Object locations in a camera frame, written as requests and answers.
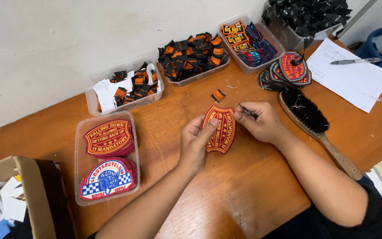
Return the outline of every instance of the wooden desk surface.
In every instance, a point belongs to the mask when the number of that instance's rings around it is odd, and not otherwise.
[[[308,49],[306,56],[317,46]],[[0,128],[0,160],[8,155],[24,155],[60,162],[79,238],[97,231],[119,209],[176,165],[180,129],[214,105],[210,94],[217,89],[228,95],[219,106],[235,106],[246,100],[270,102],[287,128],[333,163],[325,150],[285,114],[278,103],[278,93],[258,87],[256,76],[244,75],[231,61],[219,74],[185,87],[177,88],[167,83],[160,101],[132,111],[140,152],[141,186],[138,192],[126,197],[87,207],[80,207],[75,201],[76,126],[81,120],[91,118],[85,94]],[[362,171],[382,159],[382,103],[377,102],[368,114],[317,82],[303,91],[331,122],[327,132],[330,141]],[[258,142],[238,126],[229,152],[208,155],[204,170],[187,187],[156,238],[258,239],[309,204],[280,152],[271,144]]]

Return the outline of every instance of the clear plastic tub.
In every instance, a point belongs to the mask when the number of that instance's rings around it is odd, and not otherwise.
[[[263,23],[261,23],[256,17],[252,16],[250,13],[244,13],[244,14],[238,15],[234,18],[231,18],[231,19],[223,22],[221,25],[219,25],[218,30],[222,28],[223,24],[231,25],[231,24],[236,23],[239,19],[241,19],[243,21],[243,23],[246,25],[250,24],[250,22],[253,22],[254,25],[256,26],[256,28],[259,30],[259,32],[262,33],[263,38],[268,40],[269,43],[271,43],[272,46],[274,46],[278,50],[278,53],[269,62],[266,62],[266,63],[264,63],[258,67],[249,67],[237,56],[235,51],[228,45],[228,43],[226,42],[225,38],[220,33],[220,31],[218,31],[220,39],[222,39],[222,45],[224,46],[226,51],[229,53],[229,56],[232,59],[234,59],[234,61],[238,64],[238,66],[241,68],[241,71],[244,74],[251,75],[251,74],[256,73],[256,72],[261,72],[269,64],[278,60],[279,58],[281,58],[284,55],[285,49],[282,46],[281,42],[279,42],[275,38],[275,36],[269,31],[269,29]]]
[[[196,75],[196,76],[190,77],[190,78],[185,79],[185,80],[181,80],[181,81],[179,81],[179,82],[174,82],[174,81],[172,81],[167,75],[165,75],[165,77],[166,77],[167,82],[169,82],[169,83],[171,83],[171,84],[174,84],[174,85],[176,85],[176,86],[179,86],[179,87],[183,87],[184,85],[191,84],[191,83],[193,83],[193,82],[198,81],[199,79],[203,79],[203,78],[205,78],[205,77],[208,77],[208,76],[211,75],[211,74],[214,74],[214,73],[220,71],[220,70],[223,69],[226,65],[228,65],[230,61],[231,61],[231,57],[229,57],[228,60],[226,61],[226,63],[223,64],[223,65],[221,65],[221,66],[215,67],[215,68],[213,68],[213,69],[211,69],[211,70],[209,70],[209,71],[200,73],[200,74],[198,74],[198,75]]]
[[[135,152],[131,153],[125,158],[131,159],[136,163],[137,173],[138,173],[138,183],[135,185],[135,187],[131,188],[127,192],[116,193],[109,197],[104,197],[104,198],[95,199],[95,200],[82,199],[79,196],[80,183],[82,179],[88,175],[89,171],[91,171],[91,169],[99,163],[98,158],[88,155],[85,152],[86,142],[85,142],[85,139],[83,139],[83,135],[86,134],[90,129],[111,120],[129,120],[132,123],[134,141],[135,141]],[[134,119],[132,117],[132,114],[129,113],[128,111],[121,111],[121,112],[117,112],[113,114],[102,115],[99,117],[94,117],[94,118],[82,120],[81,122],[79,122],[78,126],[76,127],[76,139],[75,139],[75,198],[76,198],[77,204],[79,204],[80,206],[88,206],[91,204],[104,202],[113,198],[123,197],[129,194],[135,193],[138,190],[139,185],[141,183],[141,179],[140,179],[140,168],[139,168],[138,141],[137,141],[136,135],[137,134],[135,131]]]
[[[135,59],[130,60],[128,62],[124,62],[120,65],[111,67],[109,69],[90,73],[88,75],[88,77],[93,84],[97,84],[99,81],[101,81],[103,79],[111,79],[111,77],[114,75],[113,74],[114,72],[117,72],[117,71],[130,72],[132,70],[135,70],[135,71],[139,70],[138,68],[140,68],[142,66],[142,64],[144,64],[144,62],[152,63],[156,67],[156,62],[154,62],[150,57],[145,56],[145,57],[135,58]],[[99,115],[105,115],[105,114],[110,114],[110,113],[119,112],[119,111],[131,111],[131,110],[134,110],[134,109],[139,108],[141,106],[145,106],[145,105],[148,105],[150,103],[153,103],[153,102],[160,100],[162,98],[162,95],[163,95],[164,84],[163,84],[162,78],[160,77],[160,73],[159,73],[159,70],[157,69],[157,67],[156,67],[155,71],[157,74],[158,85],[159,85],[159,87],[157,88],[157,93],[150,95],[150,96],[146,96],[146,97],[141,98],[139,100],[132,101],[132,102],[127,103],[123,106],[119,106],[119,107],[116,107],[112,110],[105,111],[105,112],[100,112],[98,110],[97,94],[92,89],[92,87],[89,87],[85,91],[86,101],[88,102],[89,113],[92,116],[99,116]]]
[[[275,17],[274,12],[268,13],[268,16],[270,17],[272,24],[268,26],[269,30],[273,33],[273,35],[282,43],[284,48],[287,51],[302,51],[304,46],[303,46],[303,41],[304,38],[297,35],[295,31],[291,29],[289,26],[283,26],[279,24],[278,19]],[[315,37],[313,38],[312,44],[316,44],[317,42],[320,42],[337,30],[341,24],[334,25],[328,29],[325,29],[323,31],[317,32],[315,34]]]

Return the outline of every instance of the person's right hand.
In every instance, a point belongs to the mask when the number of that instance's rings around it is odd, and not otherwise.
[[[258,140],[276,144],[284,138],[288,132],[287,128],[281,123],[275,109],[268,102],[249,102],[240,103],[249,111],[258,115],[257,119],[246,114],[243,108],[237,105],[234,108],[235,120],[242,124]]]

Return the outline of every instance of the cardboard box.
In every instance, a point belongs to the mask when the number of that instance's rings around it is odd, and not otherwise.
[[[51,160],[9,156],[0,160],[0,182],[20,175],[34,239],[75,238],[61,172]]]

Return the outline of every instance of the lined paper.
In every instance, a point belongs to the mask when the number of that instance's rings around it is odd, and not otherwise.
[[[382,68],[370,63],[330,64],[354,59],[360,57],[327,38],[309,57],[307,66],[314,80],[369,113],[382,93]]]

